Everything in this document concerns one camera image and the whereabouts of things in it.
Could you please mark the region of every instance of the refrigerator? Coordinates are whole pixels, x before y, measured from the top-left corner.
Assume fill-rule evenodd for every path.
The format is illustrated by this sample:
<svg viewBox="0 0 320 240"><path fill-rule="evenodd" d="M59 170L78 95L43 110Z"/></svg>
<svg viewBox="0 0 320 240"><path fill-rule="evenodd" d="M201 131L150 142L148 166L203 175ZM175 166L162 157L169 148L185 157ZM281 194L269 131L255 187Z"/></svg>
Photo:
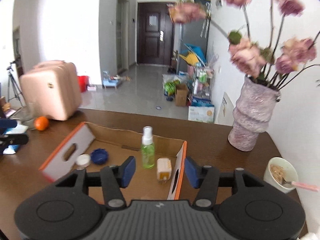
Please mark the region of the refrigerator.
<svg viewBox="0 0 320 240"><path fill-rule="evenodd" d="M206 29L206 24L204 27L204 33L201 35L202 27L203 27L203 22L207 20L199 20L196 22L191 22L187 24L180 24L179 27L179 43L178 43L178 48L179 48L179 54L181 54L183 51L187 50L187 47L185 44L192 44L195 46L199 46L206 57L207 55L207 45L208 45L208 36L209 36L209 29L207 33L207 37L205 37L205 29ZM182 59L178 58L178 63L177 63L177 74L179 71L187 72L187 63Z"/></svg>

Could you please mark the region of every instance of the yellow bag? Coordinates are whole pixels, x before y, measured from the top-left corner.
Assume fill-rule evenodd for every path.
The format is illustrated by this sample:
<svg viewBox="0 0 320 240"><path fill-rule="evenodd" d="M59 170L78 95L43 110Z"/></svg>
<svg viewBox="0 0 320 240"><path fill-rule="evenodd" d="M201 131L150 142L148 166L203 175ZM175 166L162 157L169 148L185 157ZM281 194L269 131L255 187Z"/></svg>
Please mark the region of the yellow bag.
<svg viewBox="0 0 320 240"><path fill-rule="evenodd" d="M187 56L183 56L182 54L179 54L179 57L183 58L188 65L194 66L197 62L199 62L196 54L193 52L189 52Z"/></svg>

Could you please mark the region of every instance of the wooden table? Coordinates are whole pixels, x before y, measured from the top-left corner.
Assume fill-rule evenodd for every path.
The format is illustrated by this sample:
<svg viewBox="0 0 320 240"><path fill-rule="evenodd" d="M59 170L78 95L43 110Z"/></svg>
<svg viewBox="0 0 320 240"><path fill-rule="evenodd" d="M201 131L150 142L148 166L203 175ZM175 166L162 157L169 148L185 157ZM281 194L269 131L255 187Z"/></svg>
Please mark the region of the wooden table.
<svg viewBox="0 0 320 240"><path fill-rule="evenodd" d="M228 143L227 137L231 130L229 126L83 109L68 121L51 121L50 127L44 132L30 131L29 143L17 154L0 157L0 228L9 240L20 240L13 219L17 206L49 184L38 168L82 121L137 132L142 132L144 126L152 126L155 135L186 140L187 156L191 156L198 165L212 165L220 171L232 171L242 167L259 178L263 178L269 159L280 156L267 133L262 133L255 148L245 153ZM184 177L180 199L193 201L196 194L197 190L193 189ZM219 189L217 203L230 195L231 189ZM295 190L289 193L289 196L300 203Z"/></svg>

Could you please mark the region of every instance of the door handle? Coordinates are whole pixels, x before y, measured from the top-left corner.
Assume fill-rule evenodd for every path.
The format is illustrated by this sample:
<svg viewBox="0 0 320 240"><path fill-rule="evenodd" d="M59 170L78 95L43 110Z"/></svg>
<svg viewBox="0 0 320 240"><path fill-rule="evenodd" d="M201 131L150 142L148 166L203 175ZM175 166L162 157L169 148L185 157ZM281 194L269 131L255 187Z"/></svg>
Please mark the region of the door handle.
<svg viewBox="0 0 320 240"><path fill-rule="evenodd" d="M163 38L164 38L164 32L160 31L160 41L163 41Z"/></svg>

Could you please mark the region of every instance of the orange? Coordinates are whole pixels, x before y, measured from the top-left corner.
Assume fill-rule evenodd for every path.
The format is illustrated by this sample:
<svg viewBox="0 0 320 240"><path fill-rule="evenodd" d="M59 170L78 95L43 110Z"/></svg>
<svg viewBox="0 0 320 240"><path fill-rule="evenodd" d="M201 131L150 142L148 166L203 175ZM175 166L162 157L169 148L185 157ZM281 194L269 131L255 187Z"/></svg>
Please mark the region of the orange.
<svg viewBox="0 0 320 240"><path fill-rule="evenodd" d="M34 125L37 130L44 131L49 126L49 120L46 117L41 116L35 119Z"/></svg>

